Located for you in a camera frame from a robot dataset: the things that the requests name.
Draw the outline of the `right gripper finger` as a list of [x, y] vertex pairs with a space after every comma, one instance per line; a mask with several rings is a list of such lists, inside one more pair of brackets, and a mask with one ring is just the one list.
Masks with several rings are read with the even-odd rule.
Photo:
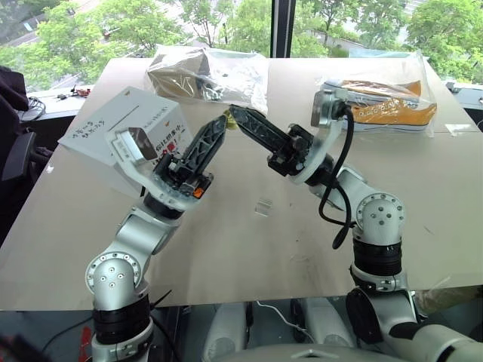
[[247, 107], [239, 109], [239, 128], [249, 137], [288, 137], [286, 132], [276, 127], [263, 113]]
[[291, 138], [255, 109], [230, 106], [229, 112], [241, 131], [272, 153], [292, 155]]

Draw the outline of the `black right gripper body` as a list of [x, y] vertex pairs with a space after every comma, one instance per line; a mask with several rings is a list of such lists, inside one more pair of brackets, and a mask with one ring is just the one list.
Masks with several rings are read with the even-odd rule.
[[296, 176], [304, 168], [312, 142], [312, 134], [301, 126], [291, 126], [274, 146], [268, 166], [282, 176]]

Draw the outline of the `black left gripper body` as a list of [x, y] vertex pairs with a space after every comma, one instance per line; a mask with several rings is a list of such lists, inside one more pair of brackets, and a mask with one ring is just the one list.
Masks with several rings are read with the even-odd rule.
[[210, 162], [210, 159], [197, 162], [174, 156], [162, 156], [153, 172], [180, 194], [199, 200], [214, 178], [212, 173], [205, 173], [205, 168]]

